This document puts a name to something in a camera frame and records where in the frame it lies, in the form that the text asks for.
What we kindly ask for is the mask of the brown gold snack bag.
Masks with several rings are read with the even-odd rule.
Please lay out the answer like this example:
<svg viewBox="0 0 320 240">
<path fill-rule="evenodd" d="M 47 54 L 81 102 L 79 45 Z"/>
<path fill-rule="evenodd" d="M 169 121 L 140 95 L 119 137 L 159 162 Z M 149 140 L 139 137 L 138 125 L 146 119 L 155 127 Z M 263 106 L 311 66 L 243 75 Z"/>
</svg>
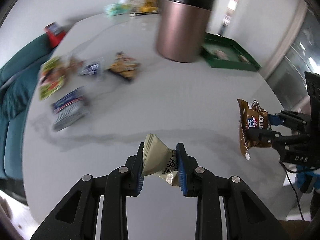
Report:
<svg viewBox="0 0 320 240">
<path fill-rule="evenodd" d="M 253 100 L 251 103 L 237 99 L 240 109 L 239 120 L 239 142 L 240 152 L 249 160 L 249 149 L 253 147 L 267 148 L 271 147 L 268 142 L 261 142 L 255 139 L 250 139 L 247 131 L 251 128 L 271 130 L 271 125 L 268 120 L 268 112 L 264 110 L 257 100 Z"/>
</svg>

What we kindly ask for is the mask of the beige small snack packet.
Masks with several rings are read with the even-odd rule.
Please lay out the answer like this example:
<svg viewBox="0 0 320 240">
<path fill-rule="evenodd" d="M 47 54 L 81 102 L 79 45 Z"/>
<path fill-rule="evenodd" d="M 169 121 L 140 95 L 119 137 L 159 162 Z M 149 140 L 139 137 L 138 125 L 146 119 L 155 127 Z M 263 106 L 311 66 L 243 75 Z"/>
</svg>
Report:
<svg viewBox="0 0 320 240">
<path fill-rule="evenodd" d="M 178 157 L 155 134 L 146 136 L 143 146 L 142 176 L 158 176 L 171 186 L 180 186 Z"/>
</svg>

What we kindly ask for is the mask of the pink striped snack packet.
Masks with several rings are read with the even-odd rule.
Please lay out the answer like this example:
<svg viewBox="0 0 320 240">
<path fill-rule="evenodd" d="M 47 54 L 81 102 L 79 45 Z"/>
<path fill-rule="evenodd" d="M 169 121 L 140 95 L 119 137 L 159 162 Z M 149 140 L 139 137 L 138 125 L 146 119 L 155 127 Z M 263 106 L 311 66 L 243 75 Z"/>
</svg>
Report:
<svg viewBox="0 0 320 240">
<path fill-rule="evenodd" d="M 229 60 L 228 55 L 224 51 L 216 50 L 215 55 L 218 59 L 226 60 L 226 61 Z"/>
</svg>

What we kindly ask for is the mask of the blue grey seed bag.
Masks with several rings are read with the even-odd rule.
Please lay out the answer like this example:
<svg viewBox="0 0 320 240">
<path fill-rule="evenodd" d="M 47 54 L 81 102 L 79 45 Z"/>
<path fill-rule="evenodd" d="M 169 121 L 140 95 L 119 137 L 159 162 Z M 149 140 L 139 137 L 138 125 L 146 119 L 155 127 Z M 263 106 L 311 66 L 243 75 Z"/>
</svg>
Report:
<svg viewBox="0 0 320 240">
<path fill-rule="evenodd" d="M 84 87 L 78 87 L 52 103 L 51 110 L 54 116 L 53 130 L 56 132 L 86 116 L 89 110 Z"/>
</svg>

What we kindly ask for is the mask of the green tray box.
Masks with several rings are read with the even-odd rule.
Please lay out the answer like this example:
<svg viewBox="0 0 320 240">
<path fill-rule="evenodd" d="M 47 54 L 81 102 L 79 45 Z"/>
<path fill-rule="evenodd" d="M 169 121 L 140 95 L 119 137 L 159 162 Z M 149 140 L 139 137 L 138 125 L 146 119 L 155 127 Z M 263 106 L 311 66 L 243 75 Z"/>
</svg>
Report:
<svg viewBox="0 0 320 240">
<path fill-rule="evenodd" d="M 215 55 L 216 50 L 224 51 L 229 60 L 218 59 Z M 261 66 L 257 61 L 235 40 L 220 35 L 206 33 L 201 47 L 200 55 L 212 68 L 246 70 L 257 72 Z M 243 63 L 238 56 L 243 55 L 250 63 Z"/>
</svg>

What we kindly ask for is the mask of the green orange snack bag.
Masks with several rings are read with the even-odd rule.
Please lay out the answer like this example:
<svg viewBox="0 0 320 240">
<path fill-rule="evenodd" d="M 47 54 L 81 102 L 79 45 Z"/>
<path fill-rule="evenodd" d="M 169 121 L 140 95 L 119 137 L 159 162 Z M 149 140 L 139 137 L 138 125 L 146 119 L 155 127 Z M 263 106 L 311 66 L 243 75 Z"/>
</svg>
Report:
<svg viewBox="0 0 320 240">
<path fill-rule="evenodd" d="M 66 69 L 61 57 L 45 62 L 39 73 L 39 100 L 42 101 L 61 89 L 65 80 Z"/>
</svg>

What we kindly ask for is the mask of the white blue small packet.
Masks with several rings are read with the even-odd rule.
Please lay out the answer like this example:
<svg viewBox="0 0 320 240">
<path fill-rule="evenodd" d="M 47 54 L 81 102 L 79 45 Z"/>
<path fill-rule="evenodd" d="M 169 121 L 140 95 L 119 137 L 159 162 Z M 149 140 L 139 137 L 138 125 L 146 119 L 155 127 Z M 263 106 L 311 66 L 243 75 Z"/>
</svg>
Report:
<svg viewBox="0 0 320 240">
<path fill-rule="evenodd" d="M 104 78 L 104 69 L 104 58 L 100 57 L 84 61 L 82 66 L 78 70 L 78 75 L 92 77 L 96 80 L 102 80 Z"/>
</svg>

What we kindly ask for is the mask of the teal sofa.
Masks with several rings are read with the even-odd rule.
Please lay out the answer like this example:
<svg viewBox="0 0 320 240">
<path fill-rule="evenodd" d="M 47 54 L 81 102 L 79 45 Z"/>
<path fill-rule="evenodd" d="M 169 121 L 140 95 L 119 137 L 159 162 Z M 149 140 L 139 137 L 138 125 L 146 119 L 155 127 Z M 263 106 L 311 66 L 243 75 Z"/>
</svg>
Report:
<svg viewBox="0 0 320 240">
<path fill-rule="evenodd" d="M 1 68 L 1 179 L 23 179 L 25 120 L 40 67 L 53 52 L 43 34 L 19 50 Z"/>
</svg>

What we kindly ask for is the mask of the gold black snack bag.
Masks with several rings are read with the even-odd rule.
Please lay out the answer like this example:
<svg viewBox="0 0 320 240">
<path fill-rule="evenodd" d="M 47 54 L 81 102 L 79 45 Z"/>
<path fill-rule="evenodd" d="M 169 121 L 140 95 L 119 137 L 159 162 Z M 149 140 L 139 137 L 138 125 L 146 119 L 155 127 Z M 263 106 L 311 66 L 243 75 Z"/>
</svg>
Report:
<svg viewBox="0 0 320 240">
<path fill-rule="evenodd" d="M 140 63 L 136 59 L 120 51 L 116 53 L 116 58 L 107 71 L 131 82 L 136 78 L 139 66 Z"/>
</svg>

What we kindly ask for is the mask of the rose gold cylindrical bin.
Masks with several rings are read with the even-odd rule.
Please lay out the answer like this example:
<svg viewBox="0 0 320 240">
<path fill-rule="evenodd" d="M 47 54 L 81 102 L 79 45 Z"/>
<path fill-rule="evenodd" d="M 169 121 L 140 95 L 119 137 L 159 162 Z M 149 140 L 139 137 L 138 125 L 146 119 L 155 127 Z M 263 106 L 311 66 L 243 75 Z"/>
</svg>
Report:
<svg viewBox="0 0 320 240">
<path fill-rule="evenodd" d="M 157 52 L 166 59 L 194 62 L 201 50 L 215 0 L 160 0 Z"/>
</svg>

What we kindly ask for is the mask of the yellow box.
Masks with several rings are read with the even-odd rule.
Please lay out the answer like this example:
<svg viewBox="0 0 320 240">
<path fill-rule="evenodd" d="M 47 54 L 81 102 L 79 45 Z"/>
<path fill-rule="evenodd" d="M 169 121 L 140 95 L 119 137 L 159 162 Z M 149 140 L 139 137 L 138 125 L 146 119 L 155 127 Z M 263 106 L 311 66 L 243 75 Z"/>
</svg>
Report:
<svg viewBox="0 0 320 240">
<path fill-rule="evenodd" d="M 152 7 L 152 6 L 143 6 L 143 7 L 138 7 L 136 10 L 137 14 L 157 14 L 158 13 L 158 8 L 157 7 Z"/>
</svg>

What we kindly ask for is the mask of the teal tissue pack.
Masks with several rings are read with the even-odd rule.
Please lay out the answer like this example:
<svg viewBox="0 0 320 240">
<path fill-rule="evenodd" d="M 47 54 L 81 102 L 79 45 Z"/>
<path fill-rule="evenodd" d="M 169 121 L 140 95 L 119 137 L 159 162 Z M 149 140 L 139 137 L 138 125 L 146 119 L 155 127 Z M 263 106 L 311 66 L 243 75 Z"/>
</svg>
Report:
<svg viewBox="0 0 320 240">
<path fill-rule="evenodd" d="M 107 16 L 117 16 L 127 14 L 132 10 L 132 7 L 123 3 L 113 3 L 104 7 L 104 12 Z"/>
</svg>

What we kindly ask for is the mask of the clear glass jar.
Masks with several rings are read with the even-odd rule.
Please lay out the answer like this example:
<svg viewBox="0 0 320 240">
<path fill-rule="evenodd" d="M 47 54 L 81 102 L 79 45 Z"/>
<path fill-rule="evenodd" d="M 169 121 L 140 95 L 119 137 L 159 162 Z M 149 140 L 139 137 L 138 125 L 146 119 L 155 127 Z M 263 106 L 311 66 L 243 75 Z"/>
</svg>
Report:
<svg viewBox="0 0 320 240">
<path fill-rule="evenodd" d="M 119 3 L 126 12 L 138 13 L 141 12 L 143 0 L 119 0 Z"/>
</svg>

